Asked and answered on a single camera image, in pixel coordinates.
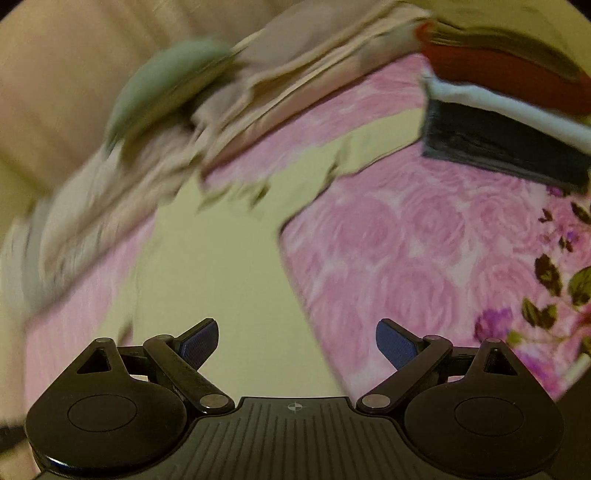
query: beige headboard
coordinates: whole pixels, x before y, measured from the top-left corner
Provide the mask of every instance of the beige headboard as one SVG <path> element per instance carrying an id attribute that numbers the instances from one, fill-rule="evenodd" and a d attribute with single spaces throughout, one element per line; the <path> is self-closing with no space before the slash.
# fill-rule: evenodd
<path id="1" fill-rule="evenodd" d="M 297 0 L 23 0 L 0 22 L 0 151 L 52 189 L 100 145 L 115 97 L 156 51 L 238 42 Z"/>

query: rumpled bedding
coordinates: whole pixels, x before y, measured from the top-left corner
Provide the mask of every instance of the rumpled bedding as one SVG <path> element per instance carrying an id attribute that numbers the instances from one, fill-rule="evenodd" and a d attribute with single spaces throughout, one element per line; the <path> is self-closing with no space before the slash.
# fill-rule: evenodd
<path id="1" fill-rule="evenodd" d="M 428 17 L 398 0 L 314 0 L 285 11 L 236 46 L 236 83 L 204 93 L 196 131 L 173 115 L 109 155 L 99 149 L 15 222 L 0 252 L 7 308 L 21 320 L 42 311 L 200 165 L 213 168 L 343 85 L 418 51 L 414 30 Z M 299 38 L 306 22 L 309 35 Z"/>
<path id="2" fill-rule="evenodd" d="M 418 54 L 387 65 L 278 128 L 208 184 L 261 179 L 308 147 L 424 106 L 425 66 Z M 282 233 L 285 266 L 324 354 L 356 398 L 393 372 L 375 347 L 382 317 L 456 345 L 496 336 L 559 398 L 591 348 L 591 199 L 426 159 L 421 149 L 335 181 Z M 150 217 L 30 323 L 27 407 L 91 341 L 152 227 Z"/>

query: folded cloth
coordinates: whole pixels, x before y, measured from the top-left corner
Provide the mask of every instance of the folded cloth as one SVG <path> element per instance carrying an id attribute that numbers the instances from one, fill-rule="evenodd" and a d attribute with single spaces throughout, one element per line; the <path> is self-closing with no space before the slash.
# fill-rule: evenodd
<path id="1" fill-rule="evenodd" d="M 434 100 L 499 113 L 591 155 L 591 128 L 570 118 L 476 85 L 444 82 L 432 72 L 423 73 L 423 85 Z"/>
<path id="2" fill-rule="evenodd" d="M 417 29 L 435 74 L 450 82 L 466 82 L 569 115 L 591 113 L 591 78 L 580 72 L 569 80 L 529 60 L 499 50 L 452 47 L 431 41 L 431 25 Z"/>
<path id="3" fill-rule="evenodd" d="M 423 141 L 429 158 L 587 191 L 589 155 L 496 112 L 429 100 Z"/>
<path id="4" fill-rule="evenodd" d="M 2 295 L 15 317 L 30 317 L 55 301 L 99 255 L 153 212 L 161 200 L 174 196 L 197 168 L 205 172 L 202 160 L 212 168 L 220 159 L 231 158 L 281 121 L 343 85 L 419 50 L 414 30 L 428 18 L 425 10 L 395 0 L 327 1 L 333 5 L 329 23 L 338 25 L 338 31 L 326 33 L 320 29 L 320 33 L 306 37 L 316 43 L 319 38 L 329 37 L 329 46 L 321 52 L 312 48 L 310 54 L 309 47 L 296 48 L 276 32 L 273 41 L 265 40 L 244 57 L 251 59 L 250 65 L 259 65 L 247 68 L 255 72 L 254 77 L 241 77 L 248 82 L 258 79 L 252 88 L 243 91 L 239 84 L 240 98 L 233 95 L 233 90 L 221 95 L 217 89 L 210 90 L 210 94 L 215 94 L 211 98 L 202 97 L 209 102 L 204 105 L 211 108 L 200 110 L 203 128 L 193 132 L 181 115 L 173 115 L 138 139 L 120 142 L 109 155 L 99 149 L 51 199 L 39 202 L 31 217 L 13 224 L 0 261 Z M 326 20 L 327 11 L 323 15 L 321 18 Z M 286 31 L 295 35 L 293 30 Z M 235 46 L 235 51 L 245 51 L 261 37 L 264 40 L 263 33 L 264 30 L 245 39 Z M 266 52 L 263 46 L 273 46 L 269 48 L 269 65 L 273 68 L 262 69 L 262 60 L 257 60 Z M 293 62 L 282 63 L 294 56 Z M 278 63 L 282 67 L 274 68 Z M 296 64 L 299 66 L 293 72 L 289 70 Z M 267 81 L 267 76 L 275 79 L 271 74 L 279 75 L 277 72 L 285 65 L 290 73 L 281 74 L 277 84 Z M 214 120 L 222 115 L 208 117 L 206 113 L 216 112 L 217 105 L 240 110 L 235 100 L 242 99 L 243 93 L 244 98 L 252 95 L 252 99 L 229 121 L 228 127 L 221 127 L 222 137 L 216 126 L 211 127 L 218 125 Z"/>
<path id="5" fill-rule="evenodd" d="M 381 0 L 346 10 L 351 26 L 324 43 L 327 31 L 307 19 L 316 11 L 339 18 L 343 0 L 310 0 L 288 9 L 237 56 L 242 65 L 204 91 L 192 116 L 206 145 L 207 169 L 252 145 L 258 138 L 322 97 L 405 54 L 417 51 L 411 31 L 430 14 L 414 5 Z M 301 31 L 317 28 L 318 35 Z M 279 56 L 277 44 L 294 43 Z"/>
<path id="6" fill-rule="evenodd" d="M 12 224 L 0 275 L 2 299 L 16 319 L 53 302 L 159 200 L 178 191 L 194 171 L 191 135 L 171 117 L 125 151 L 118 146 L 107 155 L 101 148 L 28 219 Z"/>
<path id="7" fill-rule="evenodd" d="M 537 0 L 436 0 L 433 43 L 490 48 L 533 61 L 576 80 L 581 66 L 563 32 Z"/>

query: triangular cutout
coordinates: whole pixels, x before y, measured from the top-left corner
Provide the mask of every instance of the triangular cutout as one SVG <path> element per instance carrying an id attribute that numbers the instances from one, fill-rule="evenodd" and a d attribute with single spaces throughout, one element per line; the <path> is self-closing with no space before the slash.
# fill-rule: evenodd
<path id="1" fill-rule="evenodd" d="M 517 372 L 513 369 L 509 360 L 507 360 L 505 355 L 496 348 L 493 348 L 488 354 L 484 371 L 488 374 L 517 375 Z"/>
<path id="2" fill-rule="evenodd" d="M 95 374 L 97 372 L 108 372 L 111 370 L 109 360 L 104 349 L 97 348 L 82 367 L 79 368 L 79 374 Z"/>

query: purple flower print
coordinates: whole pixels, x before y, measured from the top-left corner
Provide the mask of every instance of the purple flower print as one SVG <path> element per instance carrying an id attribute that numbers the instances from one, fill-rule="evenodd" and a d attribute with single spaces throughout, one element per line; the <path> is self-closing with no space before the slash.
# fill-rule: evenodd
<path id="1" fill-rule="evenodd" d="M 474 338 L 483 342 L 489 337 L 504 340 L 511 330 L 513 323 L 513 312 L 510 308 L 501 310 L 488 309 L 476 319 L 474 327 Z"/>
<path id="2" fill-rule="evenodd" d="M 570 230 L 566 234 L 566 239 L 573 244 L 573 243 L 576 243 L 577 240 L 579 240 L 579 236 L 578 236 L 577 232 L 575 232 L 574 230 Z"/>
<path id="3" fill-rule="evenodd" d="M 563 198 L 564 197 L 564 191 L 562 189 L 559 189 L 558 187 L 546 187 L 546 192 L 548 192 L 549 195 L 552 195 L 552 197 L 558 197 L 558 198 Z"/>

